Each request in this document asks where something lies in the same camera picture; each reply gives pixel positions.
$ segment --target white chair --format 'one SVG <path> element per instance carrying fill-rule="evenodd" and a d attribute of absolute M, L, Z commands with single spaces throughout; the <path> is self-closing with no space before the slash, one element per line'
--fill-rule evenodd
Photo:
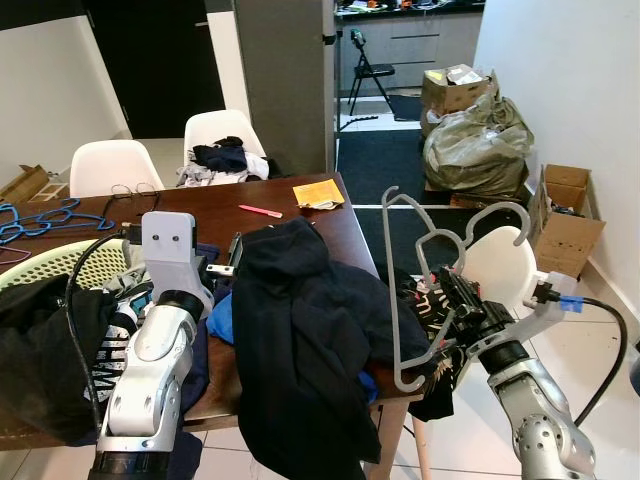
<path fill-rule="evenodd" d="M 140 183 L 164 190 L 149 152 L 135 140 L 105 140 L 82 145 L 73 155 L 69 193 L 72 197 L 111 195 L 120 184 L 132 192 Z"/>
<path fill-rule="evenodd" d="M 264 157 L 264 149 L 256 132 L 239 110 L 218 110 L 200 113 L 187 120 L 184 131 L 184 164 L 189 164 L 188 151 L 196 145 L 211 145 L 213 142 L 233 135 L 242 139 L 244 149 Z"/>
<path fill-rule="evenodd" d="M 516 227 L 499 227 L 467 249 L 462 275 L 480 283 L 483 300 L 502 303 L 509 311 L 522 305 L 537 275 L 536 258 L 527 240 L 518 245 Z"/>

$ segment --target table leg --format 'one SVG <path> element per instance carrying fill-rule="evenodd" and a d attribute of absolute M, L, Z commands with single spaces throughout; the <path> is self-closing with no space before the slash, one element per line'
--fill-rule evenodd
<path fill-rule="evenodd" d="M 408 409 L 408 403 L 389 403 L 382 405 L 371 414 L 373 423 L 378 425 L 378 438 L 382 449 L 379 464 L 364 464 L 364 474 L 367 480 L 389 480 Z"/>
<path fill-rule="evenodd" d="M 420 477 L 422 480 L 431 480 L 431 465 L 429 465 L 429 456 L 427 455 L 427 437 L 424 432 L 425 424 L 416 417 L 411 417 L 411 419 L 413 421 L 413 433 L 416 436 Z"/>

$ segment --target gray plastic hanger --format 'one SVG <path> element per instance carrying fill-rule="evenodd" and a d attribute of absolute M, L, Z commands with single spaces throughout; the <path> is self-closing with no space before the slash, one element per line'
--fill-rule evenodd
<path fill-rule="evenodd" d="M 447 315 L 447 319 L 445 320 L 442 328 L 438 332 L 438 335 L 431 343 L 429 350 L 424 355 L 421 355 L 417 358 L 412 358 L 411 360 L 402 361 L 402 357 L 400 354 L 400 325 L 398 320 L 398 298 L 396 296 L 396 279 L 395 273 L 393 270 L 393 251 L 391 248 L 391 231 L 389 228 L 389 206 L 394 203 L 404 200 L 409 205 L 413 207 L 413 209 L 418 213 L 420 218 L 424 221 L 425 225 L 429 232 L 420 237 L 416 243 L 416 254 L 418 256 L 418 262 L 420 263 L 420 269 L 422 270 L 422 276 L 424 277 L 424 281 L 429 288 L 433 287 L 433 282 L 431 281 L 431 270 L 429 270 L 429 265 L 427 264 L 427 259 L 424 255 L 423 245 L 429 240 L 433 239 L 436 236 L 444 236 L 451 240 L 456 248 L 458 249 L 458 261 L 456 262 L 456 270 L 458 273 L 461 273 L 464 270 L 465 258 L 466 258 L 466 249 L 473 242 L 473 230 L 478 223 L 478 221 L 485 218 L 492 212 L 496 210 L 513 210 L 519 216 L 522 221 L 522 227 L 520 231 L 520 235 L 514 240 L 513 244 L 515 246 L 521 245 L 522 242 L 527 238 L 529 234 L 529 230 L 531 228 L 531 220 L 527 211 L 520 205 L 513 202 L 499 202 L 495 203 L 482 211 L 475 214 L 467 223 L 467 227 L 465 229 L 466 238 L 464 242 L 460 237 L 451 230 L 436 228 L 435 224 L 431 217 L 425 212 L 424 208 L 418 204 L 413 198 L 403 193 L 396 195 L 391 200 L 388 200 L 389 194 L 398 190 L 397 186 L 389 187 L 382 195 L 382 223 L 384 227 L 384 244 L 385 244 L 385 252 L 387 255 L 387 271 L 389 276 L 389 295 L 391 300 L 391 326 L 393 332 L 393 379 L 398 390 L 402 392 L 413 392 L 420 388 L 424 382 L 424 375 L 420 375 L 411 383 L 404 383 L 402 380 L 402 370 L 406 370 L 407 368 L 416 367 L 418 365 L 425 364 L 432 360 L 437 354 L 447 350 L 448 348 L 455 345 L 454 341 L 447 342 L 444 347 L 441 346 L 442 341 L 444 340 L 444 336 L 446 335 L 451 322 L 453 321 L 454 312 L 450 311 L 449 315 Z"/>

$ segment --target black jacket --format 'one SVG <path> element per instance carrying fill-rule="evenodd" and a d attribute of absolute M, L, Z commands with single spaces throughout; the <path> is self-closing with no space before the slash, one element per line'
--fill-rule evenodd
<path fill-rule="evenodd" d="M 380 444 L 357 376 L 368 360 L 391 365 L 389 290 L 369 273 L 330 261 L 304 219 L 243 237 L 233 330 L 242 396 L 238 422 L 255 458 L 292 480 L 361 479 Z M 403 358 L 426 336 L 405 305 Z"/>

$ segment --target doormat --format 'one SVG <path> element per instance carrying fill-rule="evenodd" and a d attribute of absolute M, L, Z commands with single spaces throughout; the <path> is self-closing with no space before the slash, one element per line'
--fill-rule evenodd
<path fill-rule="evenodd" d="M 465 227 L 469 219 L 479 212 L 476 209 L 426 209 L 438 228 L 446 228 L 465 238 Z M 371 257 L 376 263 L 386 265 L 387 256 L 384 246 L 384 230 L 382 228 L 382 209 L 357 209 L 356 217 L 369 246 Z M 495 228 L 512 225 L 520 228 L 520 217 L 511 211 L 497 211 L 478 222 L 474 231 L 474 243 Z M 393 263 L 410 275 L 422 274 L 415 242 L 427 233 L 426 226 L 414 210 L 389 210 L 389 228 L 393 247 Z M 437 271 L 442 266 L 453 265 L 458 259 L 458 250 L 453 242 L 443 237 L 436 237 L 424 245 L 425 257 L 429 269 Z"/>
<path fill-rule="evenodd" d="M 424 205 L 448 205 L 449 192 L 425 192 L 420 130 L 340 134 L 338 171 L 354 205 L 380 205 L 384 191 L 397 185 Z"/>
<path fill-rule="evenodd" d="M 417 122 L 422 113 L 420 97 L 408 97 L 405 95 L 389 95 L 389 100 L 395 112 L 397 122 Z"/>

